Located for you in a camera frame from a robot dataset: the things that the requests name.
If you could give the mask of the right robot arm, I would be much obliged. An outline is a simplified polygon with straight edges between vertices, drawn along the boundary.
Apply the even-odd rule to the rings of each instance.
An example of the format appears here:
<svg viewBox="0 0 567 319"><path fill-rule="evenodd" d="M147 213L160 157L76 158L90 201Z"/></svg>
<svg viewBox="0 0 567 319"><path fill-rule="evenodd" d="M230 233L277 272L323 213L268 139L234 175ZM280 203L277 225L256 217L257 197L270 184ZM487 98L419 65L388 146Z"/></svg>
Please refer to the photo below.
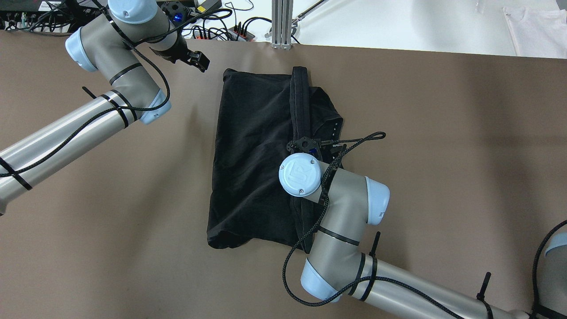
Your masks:
<svg viewBox="0 0 567 319"><path fill-rule="evenodd" d="M307 302L291 292L282 267L286 291L297 302L320 307L349 295L404 319L564 319L566 317L566 222L552 228L538 246L531 271L531 310L505 311L485 299L490 274L476 297L469 297L415 276L376 257L380 234L369 253L359 245L366 226L376 226L387 210L389 188L367 176L336 169L306 153L287 156L278 169L282 188L290 195L323 205L324 212L310 228L312 248L300 283L317 298Z"/></svg>

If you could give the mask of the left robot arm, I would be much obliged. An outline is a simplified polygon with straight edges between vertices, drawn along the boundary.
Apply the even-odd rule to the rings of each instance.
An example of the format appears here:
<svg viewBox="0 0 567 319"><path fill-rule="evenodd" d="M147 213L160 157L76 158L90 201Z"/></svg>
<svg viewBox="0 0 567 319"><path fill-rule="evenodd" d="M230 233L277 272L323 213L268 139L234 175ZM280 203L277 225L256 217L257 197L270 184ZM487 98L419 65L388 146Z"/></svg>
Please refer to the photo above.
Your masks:
<svg viewBox="0 0 567 319"><path fill-rule="evenodd" d="M101 15L65 42L86 71L99 71L111 89L1 152L1 214L8 204L136 121L149 124L171 109L170 89L161 89L136 50L147 43L164 60L206 71L210 60L191 51L154 0L109 0Z"/></svg>

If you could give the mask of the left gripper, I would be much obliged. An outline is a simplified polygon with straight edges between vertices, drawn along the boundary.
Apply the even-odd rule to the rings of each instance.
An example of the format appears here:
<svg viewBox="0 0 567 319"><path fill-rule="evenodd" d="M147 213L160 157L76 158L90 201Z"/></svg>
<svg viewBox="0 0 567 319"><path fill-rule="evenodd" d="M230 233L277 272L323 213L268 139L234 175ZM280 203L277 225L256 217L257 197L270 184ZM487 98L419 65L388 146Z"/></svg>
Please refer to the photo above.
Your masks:
<svg viewBox="0 0 567 319"><path fill-rule="evenodd" d="M210 60L204 53L188 50L186 39L180 34L169 34L160 42L151 43L151 50L156 56L172 63L188 62L190 66L196 67L202 73L207 71L210 65Z"/></svg>

